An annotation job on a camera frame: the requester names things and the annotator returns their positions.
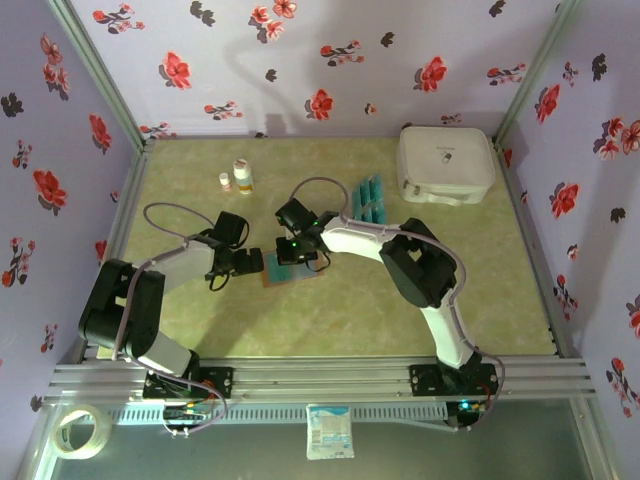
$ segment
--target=tape roll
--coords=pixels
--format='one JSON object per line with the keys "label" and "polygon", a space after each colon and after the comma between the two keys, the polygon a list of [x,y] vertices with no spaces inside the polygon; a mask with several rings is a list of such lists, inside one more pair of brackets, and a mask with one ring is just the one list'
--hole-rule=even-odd
{"label": "tape roll", "polygon": [[[71,429],[85,415],[93,419],[89,441],[79,448],[71,444]],[[56,455],[66,459],[86,459],[97,455],[111,436],[111,417],[91,405],[74,405],[58,417],[51,430],[51,444]]]}

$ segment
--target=small box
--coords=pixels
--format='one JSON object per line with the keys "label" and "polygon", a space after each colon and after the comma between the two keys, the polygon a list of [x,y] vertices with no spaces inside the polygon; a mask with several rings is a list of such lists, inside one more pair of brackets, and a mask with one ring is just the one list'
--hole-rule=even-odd
{"label": "small box", "polygon": [[407,127],[396,161],[409,202],[480,203],[496,178],[491,147],[476,128]]}

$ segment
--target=floral wallpaper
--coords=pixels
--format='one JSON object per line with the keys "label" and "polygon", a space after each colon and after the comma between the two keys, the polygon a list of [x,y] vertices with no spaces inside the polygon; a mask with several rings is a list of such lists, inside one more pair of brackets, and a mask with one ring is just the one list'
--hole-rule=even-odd
{"label": "floral wallpaper", "polygon": [[586,359],[629,479],[640,471],[638,12],[634,0],[584,2],[503,145],[553,314]]}
{"label": "floral wallpaper", "polygon": [[0,436],[0,478],[8,479],[54,366],[78,338],[96,244],[104,254],[134,150],[46,2],[10,2],[2,13],[10,67],[0,71],[0,422],[11,434]]}
{"label": "floral wallpaper", "polygon": [[407,123],[493,134],[558,0],[71,3],[150,138],[397,135]]}

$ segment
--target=metal rail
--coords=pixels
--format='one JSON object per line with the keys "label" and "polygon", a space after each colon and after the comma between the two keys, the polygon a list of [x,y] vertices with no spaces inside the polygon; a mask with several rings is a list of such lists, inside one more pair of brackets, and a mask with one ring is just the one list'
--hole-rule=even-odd
{"label": "metal rail", "polygon": [[[433,357],[227,358],[203,366],[235,369],[231,403],[397,403],[459,401],[482,396],[413,397],[410,365]],[[582,359],[503,357],[507,377],[502,400],[591,398],[595,389]],[[142,399],[146,370],[125,362],[89,360],[59,365],[45,402],[113,404]]]}

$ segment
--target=white bottle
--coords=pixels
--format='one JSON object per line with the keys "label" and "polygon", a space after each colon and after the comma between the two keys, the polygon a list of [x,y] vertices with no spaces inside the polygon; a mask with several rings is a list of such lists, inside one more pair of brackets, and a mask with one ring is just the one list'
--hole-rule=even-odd
{"label": "white bottle", "polygon": [[222,190],[225,192],[230,192],[231,180],[229,180],[229,174],[221,173],[218,178],[220,179],[220,185],[222,185]]}
{"label": "white bottle", "polygon": [[253,179],[251,178],[251,167],[246,160],[239,158],[233,162],[233,176],[236,177],[236,183],[240,193],[245,195],[253,192]]}

